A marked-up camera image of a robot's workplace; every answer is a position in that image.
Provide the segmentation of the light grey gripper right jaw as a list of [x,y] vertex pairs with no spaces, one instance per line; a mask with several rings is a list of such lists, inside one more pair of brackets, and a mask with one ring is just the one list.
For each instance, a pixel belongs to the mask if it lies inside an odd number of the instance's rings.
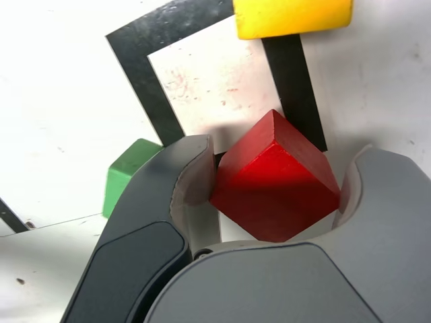
[[146,322],[429,322],[430,178],[367,147],[345,173],[331,231],[224,250],[177,274]]

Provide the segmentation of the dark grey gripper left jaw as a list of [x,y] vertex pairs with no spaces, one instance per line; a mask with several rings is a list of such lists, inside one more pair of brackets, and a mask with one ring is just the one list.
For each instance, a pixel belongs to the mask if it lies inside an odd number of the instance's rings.
[[209,198],[216,163],[209,135],[183,137],[132,176],[63,314],[64,322],[142,322],[196,251],[221,240]]

